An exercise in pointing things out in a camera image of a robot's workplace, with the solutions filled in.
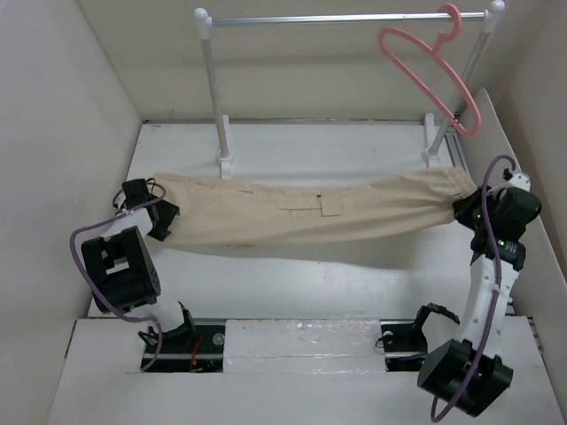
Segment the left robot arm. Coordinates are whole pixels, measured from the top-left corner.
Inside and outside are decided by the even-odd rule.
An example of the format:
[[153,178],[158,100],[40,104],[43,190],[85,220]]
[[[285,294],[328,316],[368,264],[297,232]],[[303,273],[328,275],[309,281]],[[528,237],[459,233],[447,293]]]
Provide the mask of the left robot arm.
[[144,239],[165,241],[179,214],[178,206],[155,197],[135,208],[123,204],[115,217],[72,233],[74,261],[102,312],[139,323],[128,312],[157,302],[160,280]]

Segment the beige trousers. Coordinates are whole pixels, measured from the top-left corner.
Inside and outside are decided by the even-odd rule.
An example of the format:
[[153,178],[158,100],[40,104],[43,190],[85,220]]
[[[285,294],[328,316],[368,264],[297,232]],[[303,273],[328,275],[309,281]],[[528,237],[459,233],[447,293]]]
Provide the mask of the beige trousers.
[[295,188],[156,173],[180,209],[168,246],[347,243],[445,225],[477,187],[461,168],[437,168],[354,187]]

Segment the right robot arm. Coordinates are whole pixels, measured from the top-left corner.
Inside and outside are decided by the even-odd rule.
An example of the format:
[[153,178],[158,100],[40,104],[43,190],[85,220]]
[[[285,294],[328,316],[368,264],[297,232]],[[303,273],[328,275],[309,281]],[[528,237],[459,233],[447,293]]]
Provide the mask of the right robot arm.
[[454,338],[432,351],[417,378],[419,388],[471,417],[485,411],[511,384],[502,361],[502,329],[509,295],[526,249],[519,239],[541,210],[530,191],[508,186],[477,190],[453,205],[454,217],[473,230],[470,291]]

